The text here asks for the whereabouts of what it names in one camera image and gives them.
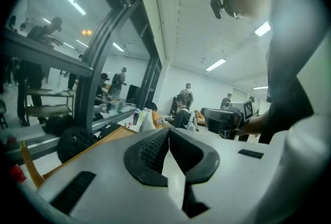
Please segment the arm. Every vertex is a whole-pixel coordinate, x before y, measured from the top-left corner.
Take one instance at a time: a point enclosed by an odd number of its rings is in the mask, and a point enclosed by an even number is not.
[[[269,117],[269,110],[260,116],[252,117],[241,130],[237,132],[237,136],[246,134],[260,134],[264,129]]]

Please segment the chair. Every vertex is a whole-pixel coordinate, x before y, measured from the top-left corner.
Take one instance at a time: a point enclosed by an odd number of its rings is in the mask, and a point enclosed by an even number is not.
[[[21,150],[21,154],[22,154],[24,163],[26,165],[27,171],[29,172],[29,175],[31,176],[31,179],[34,182],[34,184],[36,185],[36,187],[39,188],[45,180],[38,173],[33,161],[31,160],[29,150],[26,147],[24,140],[20,141],[20,150]]]

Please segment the shelf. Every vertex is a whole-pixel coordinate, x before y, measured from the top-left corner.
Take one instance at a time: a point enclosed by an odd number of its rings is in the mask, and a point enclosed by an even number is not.
[[[34,117],[49,117],[61,114],[71,113],[71,110],[66,104],[57,104],[53,106],[30,106],[25,109],[28,116]]]
[[[48,96],[48,97],[73,97],[73,92],[62,91],[59,94],[49,94],[48,92],[52,89],[27,89],[27,95],[39,95],[39,96]]]

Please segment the black bag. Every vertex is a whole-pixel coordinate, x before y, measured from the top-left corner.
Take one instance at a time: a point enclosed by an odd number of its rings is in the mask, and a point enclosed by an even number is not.
[[[58,158],[65,163],[97,141],[97,137],[87,129],[71,127],[64,131],[57,143]]]
[[[42,127],[48,134],[61,136],[64,131],[76,125],[75,120],[69,114],[63,116],[51,116],[47,119],[46,124]]]

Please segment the red object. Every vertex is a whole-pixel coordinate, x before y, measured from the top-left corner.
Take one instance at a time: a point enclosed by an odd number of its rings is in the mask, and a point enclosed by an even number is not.
[[[26,176],[24,175],[24,172],[22,171],[21,167],[18,165],[10,167],[10,175],[17,183],[22,183],[26,180]]]
[[[7,144],[15,144],[17,143],[17,140],[15,137],[10,137],[7,139]]]

